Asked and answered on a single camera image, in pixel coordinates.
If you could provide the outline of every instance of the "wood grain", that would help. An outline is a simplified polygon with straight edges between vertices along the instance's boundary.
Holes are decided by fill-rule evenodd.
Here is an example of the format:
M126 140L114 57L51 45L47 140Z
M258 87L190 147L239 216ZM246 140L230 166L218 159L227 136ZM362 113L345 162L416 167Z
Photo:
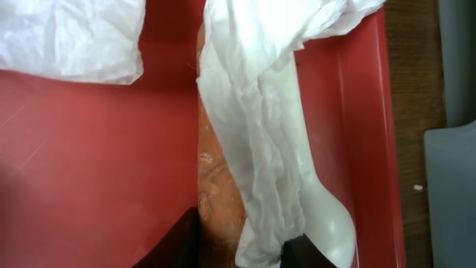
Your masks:
M432 267L423 135L445 126L443 65L435 0L388 0L388 56L407 267Z

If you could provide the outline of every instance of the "gray plastic object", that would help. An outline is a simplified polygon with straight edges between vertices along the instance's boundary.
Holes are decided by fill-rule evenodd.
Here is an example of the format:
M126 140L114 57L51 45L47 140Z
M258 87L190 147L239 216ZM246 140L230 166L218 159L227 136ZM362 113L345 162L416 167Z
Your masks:
M425 133L435 268L476 267L476 122Z

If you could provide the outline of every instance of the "red surface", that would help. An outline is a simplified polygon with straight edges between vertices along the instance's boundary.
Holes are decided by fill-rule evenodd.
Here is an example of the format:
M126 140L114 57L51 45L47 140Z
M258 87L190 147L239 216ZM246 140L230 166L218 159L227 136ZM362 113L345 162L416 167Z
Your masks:
M0 72L0 267L130 267L196 205L202 1L148 1L145 75L98 86ZM405 267L383 13L297 54L324 184L360 267Z

